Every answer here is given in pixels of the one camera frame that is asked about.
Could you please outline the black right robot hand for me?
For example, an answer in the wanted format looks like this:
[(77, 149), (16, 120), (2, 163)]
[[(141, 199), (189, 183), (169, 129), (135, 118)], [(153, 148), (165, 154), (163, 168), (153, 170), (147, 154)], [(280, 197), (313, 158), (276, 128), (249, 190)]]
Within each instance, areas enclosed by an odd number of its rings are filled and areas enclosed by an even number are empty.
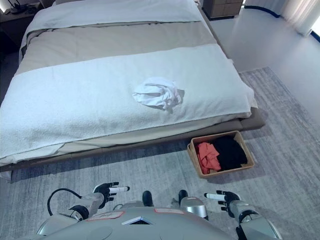
[(232, 201), (240, 200), (240, 197), (231, 191), (217, 190), (216, 193), (205, 192), (204, 197), (215, 200), (221, 206), (221, 210), (228, 212)]

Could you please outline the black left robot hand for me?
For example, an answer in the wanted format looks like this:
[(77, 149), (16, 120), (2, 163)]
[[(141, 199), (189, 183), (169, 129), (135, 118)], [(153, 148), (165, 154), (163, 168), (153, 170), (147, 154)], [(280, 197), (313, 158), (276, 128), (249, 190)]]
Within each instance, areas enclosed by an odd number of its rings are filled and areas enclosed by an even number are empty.
[(115, 196), (118, 193), (128, 192), (130, 190), (129, 186), (120, 186), (118, 181), (102, 183), (93, 189), (93, 193), (100, 193), (103, 195), (103, 203), (109, 201), (110, 196)]

